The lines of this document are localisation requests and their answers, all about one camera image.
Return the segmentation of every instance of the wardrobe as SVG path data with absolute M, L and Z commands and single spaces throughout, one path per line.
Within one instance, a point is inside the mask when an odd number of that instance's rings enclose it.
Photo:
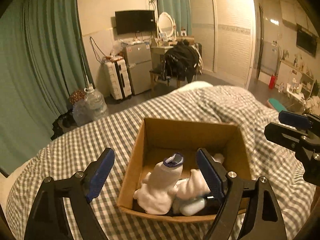
M 256 50 L 254 0 L 190 0 L 190 7 L 203 72 L 248 88 Z

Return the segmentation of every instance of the white suitcase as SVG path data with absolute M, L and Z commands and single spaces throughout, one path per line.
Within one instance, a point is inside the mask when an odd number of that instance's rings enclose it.
M 131 95 L 131 87 L 127 66 L 124 59 L 104 64 L 104 72 L 108 80 L 111 95 L 115 100 L 124 99 Z

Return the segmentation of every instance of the plaid bedspread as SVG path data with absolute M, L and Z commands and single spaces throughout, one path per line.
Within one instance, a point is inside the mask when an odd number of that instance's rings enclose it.
M 79 127 L 50 143 L 34 157 L 13 185 L 6 214 L 14 236 L 20 240 L 42 180 L 64 179 L 84 170 L 106 147 L 116 153 L 110 175 L 98 198 L 91 203 L 109 239 L 202 239 L 210 223 L 173 224 L 122 214 L 116 206 L 131 150 L 144 117 L 205 122 L 232 122 L 240 126 L 250 163 L 252 179 L 269 179 L 278 199 L 288 239 L 292 239 L 309 216 L 315 186 L 302 178 L 304 169 L 294 153 L 270 143 L 264 127 L 278 122 L 277 112 L 263 106 L 247 90 L 216 86 L 178 92 L 155 98 Z M 70 202 L 65 208 L 72 234 L 81 239 Z M 243 221 L 239 216 L 231 237 Z

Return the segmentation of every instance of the television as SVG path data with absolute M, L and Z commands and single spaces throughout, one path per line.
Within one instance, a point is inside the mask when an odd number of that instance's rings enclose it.
M 118 34 L 156 30 L 155 11 L 153 10 L 117 11 L 115 14 Z
M 317 37 L 312 33 L 309 33 L 302 26 L 298 25 L 297 47 L 309 53 L 311 56 L 316 57 L 317 44 Z

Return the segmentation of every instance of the teal curtain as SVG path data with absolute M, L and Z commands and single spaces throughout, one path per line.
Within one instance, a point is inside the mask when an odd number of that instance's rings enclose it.
M 191 9 L 189 0 L 158 0 L 159 14 L 167 12 L 174 18 L 177 31 L 180 33 L 181 27 L 187 30 L 191 35 Z
M 76 0 L 14 0 L 0 19 L 0 168 L 45 147 L 68 97 L 84 88 Z

